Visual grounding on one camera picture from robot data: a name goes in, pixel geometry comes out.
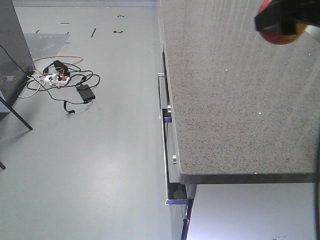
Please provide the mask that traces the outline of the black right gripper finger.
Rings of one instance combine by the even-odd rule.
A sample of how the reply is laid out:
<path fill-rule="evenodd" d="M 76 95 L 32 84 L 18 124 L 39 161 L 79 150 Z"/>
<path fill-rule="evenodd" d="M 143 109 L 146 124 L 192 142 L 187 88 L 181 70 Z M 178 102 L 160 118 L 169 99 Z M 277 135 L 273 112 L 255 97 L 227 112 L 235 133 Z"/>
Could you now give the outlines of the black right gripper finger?
<path fill-rule="evenodd" d="M 295 35 L 297 24 L 320 26 L 318 0 L 272 0 L 254 17 L 255 30 Z"/>

